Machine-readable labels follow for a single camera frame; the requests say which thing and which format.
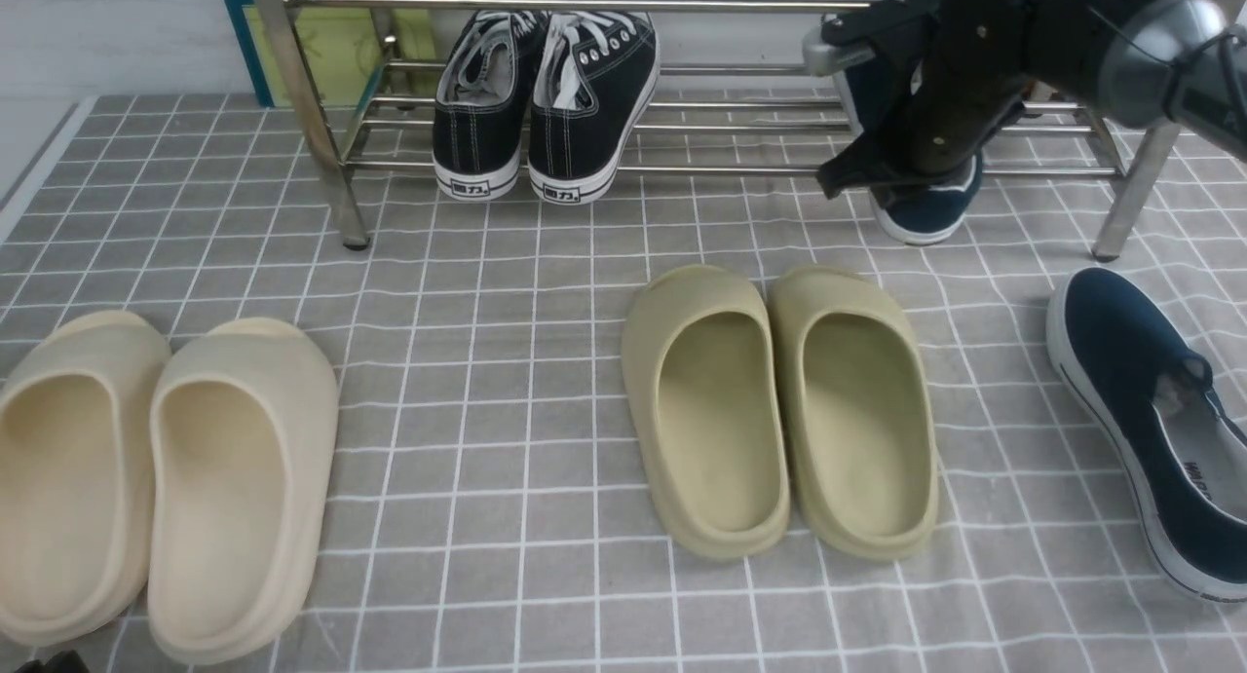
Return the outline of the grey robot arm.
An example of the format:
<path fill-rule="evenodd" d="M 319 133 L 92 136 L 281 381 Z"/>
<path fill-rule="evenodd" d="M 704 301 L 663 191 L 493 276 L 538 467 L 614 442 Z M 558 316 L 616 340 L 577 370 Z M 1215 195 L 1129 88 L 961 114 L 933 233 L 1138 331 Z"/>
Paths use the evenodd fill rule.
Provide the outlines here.
<path fill-rule="evenodd" d="M 817 172 L 843 189 L 940 184 L 1056 88 L 1131 130 L 1172 122 L 1245 155 L 1245 29 L 1211 0 L 874 0 L 803 42 L 828 77 L 873 59 L 900 84 L 875 127 Z"/>

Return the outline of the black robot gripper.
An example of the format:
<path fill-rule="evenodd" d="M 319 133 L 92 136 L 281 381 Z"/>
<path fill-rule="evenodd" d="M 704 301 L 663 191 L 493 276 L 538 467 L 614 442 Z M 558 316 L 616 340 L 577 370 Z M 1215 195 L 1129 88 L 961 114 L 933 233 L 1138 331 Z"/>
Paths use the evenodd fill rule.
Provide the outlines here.
<path fill-rule="evenodd" d="M 877 0 L 827 17 L 803 37 L 811 77 L 832 77 L 872 59 L 913 69 L 927 57 L 902 128 L 868 131 L 819 166 L 823 194 L 951 183 L 1019 103 L 1029 80 L 1087 100 L 1097 84 L 1087 59 L 1096 42 L 1077 31 L 1092 25 L 1087 0 Z"/>

